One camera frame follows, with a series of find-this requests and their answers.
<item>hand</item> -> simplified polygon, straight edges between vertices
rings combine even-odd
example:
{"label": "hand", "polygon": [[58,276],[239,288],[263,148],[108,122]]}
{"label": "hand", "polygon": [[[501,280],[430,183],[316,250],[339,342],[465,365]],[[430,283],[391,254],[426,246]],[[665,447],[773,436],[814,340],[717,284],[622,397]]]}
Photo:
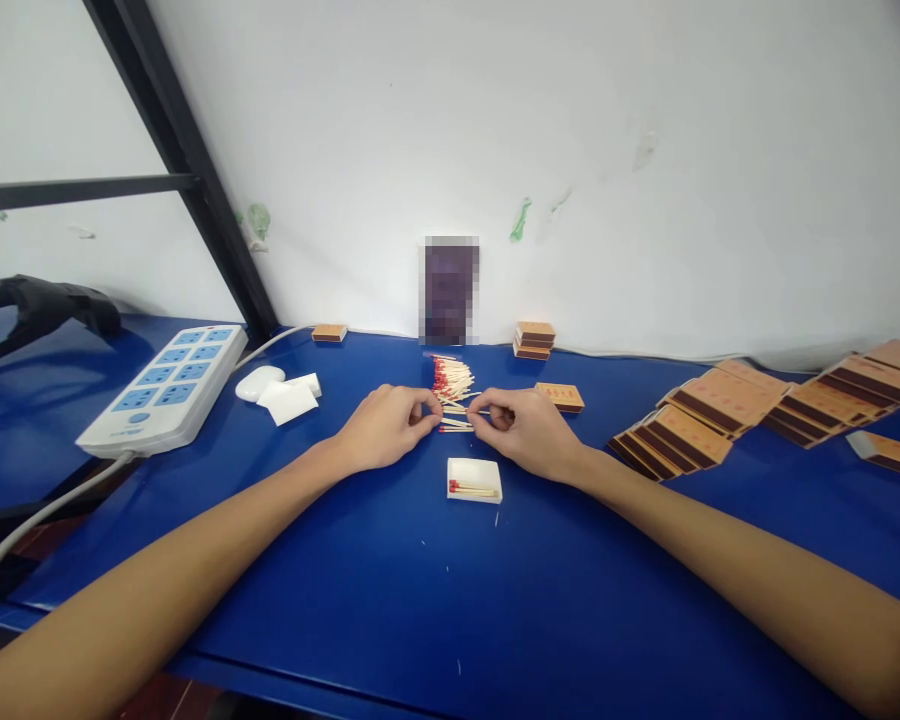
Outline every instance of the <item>hand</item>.
{"label": "hand", "polygon": [[[426,403],[432,414],[423,415]],[[424,388],[381,385],[363,399],[332,442],[350,463],[350,472],[393,465],[430,433],[443,407]]]}
{"label": "hand", "polygon": [[[490,408],[488,423],[479,411]],[[581,443],[540,390],[490,388],[473,399],[467,420],[477,437],[534,475],[569,483],[592,448]]]}

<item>blue socket outlet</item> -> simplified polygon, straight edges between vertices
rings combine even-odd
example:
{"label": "blue socket outlet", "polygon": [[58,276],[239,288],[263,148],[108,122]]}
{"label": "blue socket outlet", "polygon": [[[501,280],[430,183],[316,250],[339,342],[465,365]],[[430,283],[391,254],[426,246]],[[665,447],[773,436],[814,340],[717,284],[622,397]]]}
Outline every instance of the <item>blue socket outlet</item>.
{"label": "blue socket outlet", "polygon": [[193,393],[196,383],[187,383],[186,385],[171,385],[163,391],[163,395],[157,400],[157,407],[161,405],[176,405],[177,403],[186,402],[187,398]]}
{"label": "blue socket outlet", "polygon": [[199,342],[200,338],[203,337],[203,333],[184,333],[180,337],[178,337],[174,341],[174,345],[192,345],[195,342]]}
{"label": "blue socket outlet", "polygon": [[210,363],[188,363],[180,369],[173,381],[199,380],[203,377],[208,367],[210,367]]}
{"label": "blue socket outlet", "polygon": [[191,360],[212,360],[220,352],[223,345],[201,345],[193,353]]}
{"label": "blue socket outlet", "polygon": [[211,330],[210,334],[207,335],[206,342],[223,342],[228,337],[230,337],[230,333],[232,333],[232,329],[228,330]]}
{"label": "blue socket outlet", "polygon": [[173,368],[150,368],[137,385],[156,385],[170,377],[172,372]]}
{"label": "blue socket outlet", "polygon": [[121,400],[117,406],[111,410],[111,412],[117,412],[119,410],[136,410],[137,408],[142,408],[148,402],[150,402],[150,398],[157,394],[157,388],[148,388],[147,390],[131,390],[126,395],[123,396],[123,400]]}
{"label": "blue socket outlet", "polygon": [[190,350],[186,348],[183,350],[167,350],[160,356],[157,363],[180,362],[187,356],[188,352],[190,352]]}

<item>forearm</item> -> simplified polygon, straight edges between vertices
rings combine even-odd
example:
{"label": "forearm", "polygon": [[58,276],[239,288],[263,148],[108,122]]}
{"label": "forearm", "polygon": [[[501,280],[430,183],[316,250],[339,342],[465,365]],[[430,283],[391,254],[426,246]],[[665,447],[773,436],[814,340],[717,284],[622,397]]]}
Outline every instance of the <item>forearm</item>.
{"label": "forearm", "polygon": [[900,718],[900,601],[588,449],[572,484],[643,531],[865,715]]}
{"label": "forearm", "polygon": [[157,540],[0,652],[0,717],[105,717],[348,472],[327,444]]}

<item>white cable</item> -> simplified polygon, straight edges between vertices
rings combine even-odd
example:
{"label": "white cable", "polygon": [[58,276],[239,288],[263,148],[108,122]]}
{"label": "white cable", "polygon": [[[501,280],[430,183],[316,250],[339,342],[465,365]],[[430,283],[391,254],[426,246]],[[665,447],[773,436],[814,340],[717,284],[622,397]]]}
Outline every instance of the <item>white cable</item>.
{"label": "white cable", "polygon": [[267,340],[263,345],[261,345],[261,346],[258,347],[256,350],[254,350],[252,353],[250,353],[249,355],[247,355],[243,360],[241,360],[241,361],[238,362],[236,365],[234,365],[234,366],[233,366],[233,370],[230,371],[230,374],[232,375],[232,374],[235,373],[237,370],[239,370],[240,368],[242,368],[242,367],[243,367],[244,365],[246,365],[248,362],[250,362],[251,360],[253,360],[257,355],[259,355],[259,354],[262,353],[264,350],[266,350],[268,347],[270,347],[271,345],[273,345],[277,340],[282,340],[283,338],[287,337],[288,335],[293,335],[295,332],[300,332],[301,330],[306,330],[307,328],[310,328],[310,327],[316,327],[316,326],[317,326],[316,323],[308,324],[308,325],[297,325],[297,327],[295,327],[295,328],[290,328],[289,330],[284,330],[284,331],[283,331],[282,333],[280,333],[279,335],[274,335],[272,338],[270,338],[269,340]]}
{"label": "white cable", "polygon": [[66,495],[62,495],[62,496],[58,497],[56,500],[54,500],[52,503],[47,505],[45,508],[43,508],[42,510],[40,510],[37,513],[34,513],[34,515],[32,517],[30,517],[29,520],[25,521],[20,527],[18,527],[16,530],[14,530],[12,533],[10,533],[2,543],[0,543],[0,563],[3,561],[3,559],[7,555],[10,554],[10,551],[13,550],[13,548],[16,546],[16,544],[18,542],[20,542],[20,539],[24,535],[26,535],[28,532],[30,532],[30,530],[32,530],[37,525],[39,525],[41,522],[43,522],[43,520],[45,518],[49,517],[50,515],[53,515],[53,513],[55,513],[60,508],[62,508],[64,505],[66,505],[68,502],[73,500],[75,497],[82,495],[87,490],[90,490],[91,488],[102,483],[107,478],[113,476],[113,474],[116,473],[117,470],[122,468],[128,462],[130,462],[135,456],[136,456],[136,453],[133,452],[132,450],[124,451],[123,453],[120,454],[120,457],[118,457],[116,460],[114,460],[113,465],[108,467],[106,470],[104,470],[103,472],[97,473],[92,478],[90,478],[85,483],[83,483],[82,485],[78,485],[73,490],[68,492]]}
{"label": "white cable", "polygon": [[[316,327],[316,323],[309,325],[298,325],[295,328],[290,328],[289,330],[284,330],[279,335],[274,336],[263,345],[258,347],[252,353],[247,355],[243,360],[238,362],[236,366],[233,368],[233,372],[236,372],[244,365],[246,365],[250,360],[255,358],[257,355],[262,353],[268,347],[273,345],[277,340],[281,340],[288,335],[292,335],[295,332],[300,330],[304,330],[306,328]],[[364,333],[366,335],[385,335],[387,337],[402,337],[402,338],[416,338],[414,335],[407,335],[406,333],[401,332],[393,332],[390,330],[368,330],[363,328],[348,328],[348,332],[358,332]],[[510,345],[509,342],[503,343],[492,343],[493,345]],[[641,353],[641,352],[633,352],[628,350],[585,350],[583,348],[575,348],[570,347],[569,345],[554,345],[554,350],[562,350],[563,352],[574,353],[575,355],[583,355],[584,357],[595,357],[595,358],[612,358],[612,357],[629,357],[629,358],[637,358],[637,359],[650,359],[650,360],[673,360],[674,362],[688,362],[688,363],[700,363],[703,365],[715,365],[721,360],[750,360],[753,356],[747,355],[745,353],[726,353],[724,355],[709,355],[709,356],[701,356],[701,357],[686,357],[682,355],[666,355],[666,354],[658,354],[658,353]],[[793,373],[794,375],[816,375],[817,371],[811,370],[778,370],[777,368],[771,367],[764,362],[760,362],[767,370],[773,370],[775,372],[787,372]]]}

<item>black metal bar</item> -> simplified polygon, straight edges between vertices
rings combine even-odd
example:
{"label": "black metal bar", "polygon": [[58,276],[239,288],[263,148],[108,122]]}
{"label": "black metal bar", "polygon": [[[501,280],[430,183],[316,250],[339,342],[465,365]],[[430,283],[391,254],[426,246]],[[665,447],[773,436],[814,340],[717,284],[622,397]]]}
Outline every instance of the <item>black metal bar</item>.
{"label": "black metal bar", "polygon": [[251,340],[268,339],[278,327],[276,313],[149,7],[145,0],[84,0],[84,5],[167,169],[200,178],[197,188],[180,195]]}
{"label": "black metal bar", "polygon": [[38,205],[101,200],[126,195],[189,190],[197,185],[192,174],[141,175],[125,178],[87,178],[84,180],[53,180],[39,183],[8,183],[0,185],[0,210],[12,210]]}

